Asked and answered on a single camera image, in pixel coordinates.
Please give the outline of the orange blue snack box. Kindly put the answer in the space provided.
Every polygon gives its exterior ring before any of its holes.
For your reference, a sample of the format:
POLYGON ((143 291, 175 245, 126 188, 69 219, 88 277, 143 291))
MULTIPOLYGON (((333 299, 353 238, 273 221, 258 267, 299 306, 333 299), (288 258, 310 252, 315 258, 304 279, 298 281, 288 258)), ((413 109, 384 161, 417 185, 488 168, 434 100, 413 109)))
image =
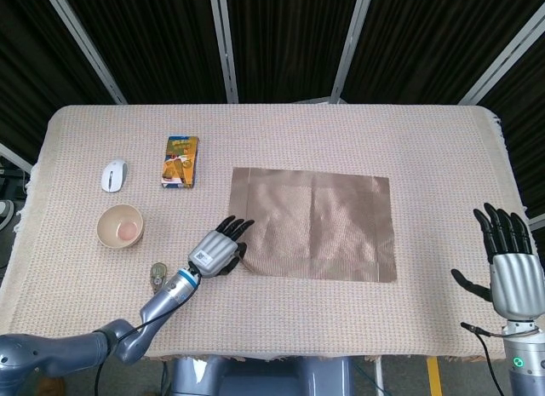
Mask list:
POLYGON ((168 138, 161 175, 163 188, 194 188, 198 146, 197 136, 172 135, 168 138))

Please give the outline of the green correction tape dispenser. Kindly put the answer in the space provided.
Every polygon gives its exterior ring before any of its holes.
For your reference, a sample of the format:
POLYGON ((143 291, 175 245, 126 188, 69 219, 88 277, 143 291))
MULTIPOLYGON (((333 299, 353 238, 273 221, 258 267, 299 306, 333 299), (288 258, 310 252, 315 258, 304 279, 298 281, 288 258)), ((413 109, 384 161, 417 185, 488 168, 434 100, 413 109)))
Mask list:
POLYGON ((157 294, 167 281, 168 268, 162 262, 157 262, 150 269, 150 285, 153 294, 157 294))

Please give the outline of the white computer mouse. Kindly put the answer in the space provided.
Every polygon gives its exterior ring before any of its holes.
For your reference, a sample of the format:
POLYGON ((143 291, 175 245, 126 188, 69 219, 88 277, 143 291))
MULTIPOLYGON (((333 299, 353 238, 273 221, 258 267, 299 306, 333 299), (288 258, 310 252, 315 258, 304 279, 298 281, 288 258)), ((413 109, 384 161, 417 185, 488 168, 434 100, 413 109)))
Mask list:
POLYGON ((128 165, 122 159, 112 160, 104 169, 100 179, 104 192, 119 192, 128 173, 128 165))

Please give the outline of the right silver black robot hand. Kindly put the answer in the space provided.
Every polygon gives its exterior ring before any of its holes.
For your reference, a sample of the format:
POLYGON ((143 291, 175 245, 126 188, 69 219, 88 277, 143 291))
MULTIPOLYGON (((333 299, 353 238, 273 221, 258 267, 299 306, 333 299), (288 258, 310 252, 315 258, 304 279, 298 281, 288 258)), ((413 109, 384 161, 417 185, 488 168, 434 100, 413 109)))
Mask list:
POLYGON ((545 315, 545 269, 533 252, 531 233, 515 213, 489 203, 473 215, 480 225, 490 272, 488 287, 468 280, 461 271, 450 273, 464 290, 492 304, 511 321, 531 321, 545 315))

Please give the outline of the brown woven placemat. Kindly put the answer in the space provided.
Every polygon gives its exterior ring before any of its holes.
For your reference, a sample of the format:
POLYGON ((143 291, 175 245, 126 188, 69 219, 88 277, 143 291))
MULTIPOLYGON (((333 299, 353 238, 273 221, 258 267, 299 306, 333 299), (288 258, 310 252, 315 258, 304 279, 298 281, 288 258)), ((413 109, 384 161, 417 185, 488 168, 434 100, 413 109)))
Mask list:
POLYGON ((392 283, 387 177, 237 167, 229 213, 254 221, 244 266, 268 277, 392 283))

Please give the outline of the beige woven tablecloth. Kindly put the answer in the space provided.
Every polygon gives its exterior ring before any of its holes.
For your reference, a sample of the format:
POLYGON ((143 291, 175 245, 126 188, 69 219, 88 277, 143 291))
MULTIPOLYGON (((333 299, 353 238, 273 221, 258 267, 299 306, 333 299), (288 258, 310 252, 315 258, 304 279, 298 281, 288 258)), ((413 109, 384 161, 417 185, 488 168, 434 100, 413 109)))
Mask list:
POLYGON ((171 272, 228 214, 236 167, 387 177, 397 278, 391 284, 255 275, 237 267, 202 282, 155 336, 151 358, 208 354, 474 357, 462 328, 504 321, 451 277, 489 281, 473 210, 522 213, 496 117, 481 106, 65 106, 49 120, 0 287, 0 335, 62 337, 115 319, 140 322, 155 262, 171 272), (195 186, 163 188, 172 135, 199 138, 195 186), (103 169, 128 165, 119 192, 103 169), (103 246, 117 204, 144 218, 140 240, 103 246))

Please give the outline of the white frame post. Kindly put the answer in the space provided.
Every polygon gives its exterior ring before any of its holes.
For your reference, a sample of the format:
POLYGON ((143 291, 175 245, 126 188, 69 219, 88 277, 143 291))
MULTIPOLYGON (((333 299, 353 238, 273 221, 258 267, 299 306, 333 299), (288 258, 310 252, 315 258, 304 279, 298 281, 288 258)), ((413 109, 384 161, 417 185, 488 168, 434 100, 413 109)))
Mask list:
POLYGON ((353 57, 358 46, 361 31, 364 27, 366 15, 372 0, 356 0, 353 14, 347 30, 346 40, 341 52, 341 58, 336 71, 335 81, 330 94, 330 104, 341 102, 341 94, 352 65, 353 57))
POLYGON ((238 104, 238 86, 227 0, 210 0, 221 70, 229 104, 238 104))
POLYGON ((479 104, 544 33, 545 1, 458 101, 458 105, 479 104))
POLYGON ((12 151, 10 148, 0 142, 0 156, 6 158, 9 162, 25 171, 27 174, 32 172, 33 165, 26 161, 23 157, 12 151))
POLYGON ((67 0, 48 0, 54 11, 60 17, 66 29, 71 34, 77 46, 83 53, 85 59, 105 87, 108 94, 117 105, 127 105, 128 101, 124 96, 118 83, 105 63, 99 50, 96 48, 75 10, 67 0))

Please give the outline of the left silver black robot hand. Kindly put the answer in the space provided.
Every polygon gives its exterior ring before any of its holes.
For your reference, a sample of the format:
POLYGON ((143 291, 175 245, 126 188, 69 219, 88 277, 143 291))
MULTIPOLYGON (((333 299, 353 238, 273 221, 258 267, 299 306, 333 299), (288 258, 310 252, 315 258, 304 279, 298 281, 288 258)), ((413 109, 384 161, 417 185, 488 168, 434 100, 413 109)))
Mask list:
POLYGON ((230 215, 209 232, 188 255, 188 268, 201 278, 228 275, 245 257, 247 244, 239 242, 255 223, 230 215))

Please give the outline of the beige pink bowl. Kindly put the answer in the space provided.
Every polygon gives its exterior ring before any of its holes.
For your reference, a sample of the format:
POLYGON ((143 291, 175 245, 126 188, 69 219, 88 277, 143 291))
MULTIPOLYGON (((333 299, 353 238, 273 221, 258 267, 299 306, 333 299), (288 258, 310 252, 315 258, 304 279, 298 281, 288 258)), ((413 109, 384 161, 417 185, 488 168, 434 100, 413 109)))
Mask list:
POLYGON ((96 226, 100 243, 110 249, 124 249, 136 244, 143 230, 141 212, 129 204, 117 204, 107 209, 96 226))

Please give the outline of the dark curtain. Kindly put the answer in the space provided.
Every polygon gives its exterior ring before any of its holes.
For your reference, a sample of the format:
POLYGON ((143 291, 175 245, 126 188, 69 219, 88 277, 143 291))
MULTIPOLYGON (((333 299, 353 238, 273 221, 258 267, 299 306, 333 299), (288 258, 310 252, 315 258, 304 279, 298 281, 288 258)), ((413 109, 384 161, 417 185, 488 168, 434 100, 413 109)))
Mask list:
MULTIPOLYGON (((227 0, 238 98, 332 93, 357 0, 227 0)), ((211 0, 67 0, 130 104, 227 99, 211 0)), ((545 0, 370 0, 350 103, 455 104, 545 0)), ((35 162, 52 115, 113 98, 49 0, 0 0, 0 143, 35 162)), ((545 214, 545 35, 482 105, 529 216, 545 214)))

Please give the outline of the brown shoe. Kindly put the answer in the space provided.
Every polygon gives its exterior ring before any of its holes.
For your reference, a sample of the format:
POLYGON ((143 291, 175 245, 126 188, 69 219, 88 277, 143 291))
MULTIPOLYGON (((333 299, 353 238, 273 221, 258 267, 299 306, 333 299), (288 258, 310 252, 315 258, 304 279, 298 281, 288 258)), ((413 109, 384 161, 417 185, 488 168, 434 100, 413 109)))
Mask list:
POLYGON ((64 378, 41 376, 37 382, 34 396, 66 396, 64 378))

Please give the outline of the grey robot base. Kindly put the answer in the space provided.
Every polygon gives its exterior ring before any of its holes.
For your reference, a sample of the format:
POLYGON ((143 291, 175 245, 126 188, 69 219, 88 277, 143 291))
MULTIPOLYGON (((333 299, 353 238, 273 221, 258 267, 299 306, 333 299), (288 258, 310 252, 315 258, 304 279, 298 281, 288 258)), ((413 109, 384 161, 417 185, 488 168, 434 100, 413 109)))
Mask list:
POLYGON ((184 357, 174 363, 169 396, 352 396, 351 367, 348 357, 184 357))

